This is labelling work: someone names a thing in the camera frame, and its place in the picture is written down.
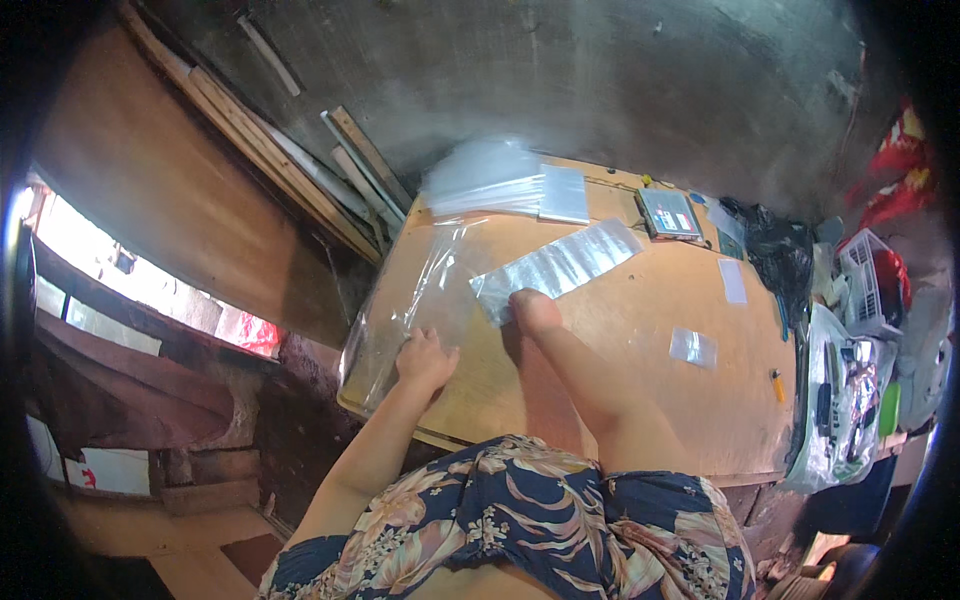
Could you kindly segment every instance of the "hand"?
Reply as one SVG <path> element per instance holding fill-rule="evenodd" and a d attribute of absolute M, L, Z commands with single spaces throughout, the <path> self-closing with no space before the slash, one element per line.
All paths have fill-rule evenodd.
<path fill-rule="evenodd" d="M 564 326 L 557 303 L 537 290 L 525 288 L 510 295 L 516 324 L 523 335 L 536 338 L 548 329 Z"/>
<path fill-rule="evenodd" d="M 436 329 L 414 328 L 396 358 L 400 381 L 422 386 L 433 394 L 442 388 L 460 362 L 460 349 L 444 349 Z"/>

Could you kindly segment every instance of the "wooden table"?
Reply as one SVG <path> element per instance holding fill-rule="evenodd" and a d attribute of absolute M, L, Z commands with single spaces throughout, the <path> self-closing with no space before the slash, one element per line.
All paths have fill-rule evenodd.
<path fill-rule="evenodd" d="M 639 176 L 551 159 L 587 176 L 590 220 L 616 217 L 628 227 L 641 217 L 633 189 Z M 704 209 L 701 228 L 718 248 Z M 444 393 L 420 421 L 416 437 L 449 449 L 507 433 L 525 433 L 587 456 L 596 441 L 577 417 L 556 375 L 515 325 L 493 328 L 467 281 L 578 230 L 526 216 L 469 215 L 459 225 L 435 226 L 417 200 L 372 295 L 367 335 L 351 362 L 339 402 L 368 415 L 396 381 L 393 358 L 405 327 L 434 326 L 462 347 Z M 793 424 L 795 356 L 780 338 L 776 301 L 748 262 L 741 263 L 748 304 L 728 304 L 717 258 L 677 241 L 651 242 L 635 229 L 644 252 L 557 300 L 569 328 L 636 380 L 696 457 L 694 474 L 717 485 L 748 485 L 784 475 Z M 455 244 L 450 243 L 457 237 Z M 441 265 L 432 271 L 424 263 Z M 416 290 L 426 279 L 420 295 Z M 674 326 L 717 341 L 717 368 L 705 370 L 669 357 Z M 788 401 L 777 402 L 770 373 L 779 369 Z M 637 431 L 639 437 L 643 431 Z"/>

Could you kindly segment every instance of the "gray wall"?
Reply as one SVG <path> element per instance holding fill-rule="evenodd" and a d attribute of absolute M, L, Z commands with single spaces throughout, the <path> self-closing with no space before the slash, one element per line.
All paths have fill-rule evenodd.
<path fill-rule="evenodd" d="M 836 205 L 896 110 L 894 77 L 871 46 L 847 169 L 834 173 L 851 114 L 843 82 L 860 80 L 862 36 L 840 0 L 147 4 L 327 163 L 333 139 L 320 112 L 346 106 L 411 191 L 456 142 L 510 132 L 550 154 L 813 220 Z M 289 64 L 300 96 L 254 50 L 242 13 Z"/>

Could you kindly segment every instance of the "navy floral fabric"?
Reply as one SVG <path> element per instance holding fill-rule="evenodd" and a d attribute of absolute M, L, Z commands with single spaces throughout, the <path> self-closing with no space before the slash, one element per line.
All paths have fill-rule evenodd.
<path fill-rule="evenodd" d="M 750 598 L 754 567 L 702 477 L 599 465 L 505 436 L 401 477 L 349 536 L 280 553 L 258 598 L 403 598 L 442 565 L 506 558 L 563 598 Z"/>

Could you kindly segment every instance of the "red cloth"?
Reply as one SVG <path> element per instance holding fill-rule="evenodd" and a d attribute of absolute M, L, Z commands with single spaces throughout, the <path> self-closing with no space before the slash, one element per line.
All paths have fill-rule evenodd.
<path fill-rule="evenodd" d="M 904 99 L 902 113 L 871 159 L 867 173 L 847 194 L 847 206 L 855 208 L 868 187 L 883 185 L 867 202 L 857 229 L 932 203 L 937 183 L 932 167 L 933 151 L 923 125 L 913 103 Z"/>

